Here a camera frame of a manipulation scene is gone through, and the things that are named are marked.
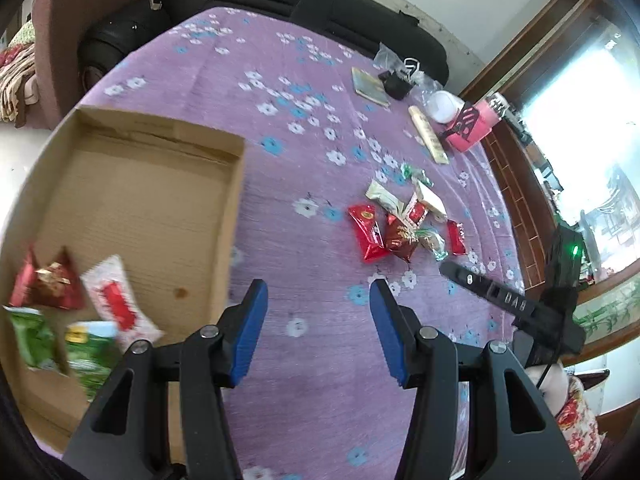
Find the white gloved hand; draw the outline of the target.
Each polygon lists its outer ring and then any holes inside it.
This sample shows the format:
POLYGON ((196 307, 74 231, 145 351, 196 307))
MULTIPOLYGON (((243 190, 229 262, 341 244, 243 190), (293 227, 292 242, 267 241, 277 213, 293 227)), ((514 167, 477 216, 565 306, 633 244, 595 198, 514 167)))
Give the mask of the white gloved hand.
POLYGON ((526 368, 525 373, 539 389, 550 413, 553 416, 559 414, 567 402, 570 390, 570 380, 562 365, 555 363, 550 367, 530 366, 526 368))

